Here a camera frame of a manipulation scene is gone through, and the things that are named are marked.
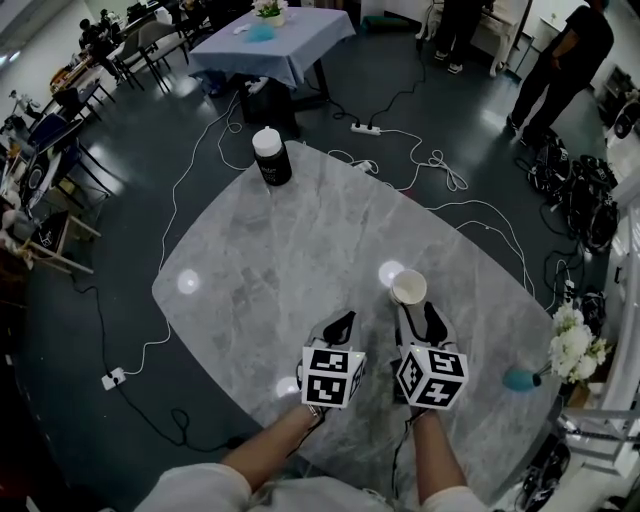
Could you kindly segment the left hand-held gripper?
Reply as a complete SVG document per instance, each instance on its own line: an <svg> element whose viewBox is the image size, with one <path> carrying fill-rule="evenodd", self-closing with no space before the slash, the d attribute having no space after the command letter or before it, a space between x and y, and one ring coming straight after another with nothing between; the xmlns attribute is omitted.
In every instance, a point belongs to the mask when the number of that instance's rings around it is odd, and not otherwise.
<svg viewBox="0 0 640 512"><path fill-rule="evenodd" d="M347 311L314 337L302 351L297 382L302 403L325 408L346 408L360 387L367 362L364 352L335 346L350 342L356 313Z"/></svg>

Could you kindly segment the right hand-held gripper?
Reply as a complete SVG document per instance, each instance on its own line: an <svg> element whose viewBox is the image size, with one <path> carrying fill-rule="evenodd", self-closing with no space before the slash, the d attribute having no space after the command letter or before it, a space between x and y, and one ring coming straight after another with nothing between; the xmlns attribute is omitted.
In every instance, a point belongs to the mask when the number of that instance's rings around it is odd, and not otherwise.
<svg viewBox="0 0 640 512"><path fill-rule="evenodd" d="M390 290L395 306L395 343L401 363L396 381L407 404L414 408L449 410L469 381L465 354L427 346L411 345L414 336L413 315L416 305L407 305ZM449 319L431 302L424 303L426 342L430 345L454 345L455 329Z"/></svg>

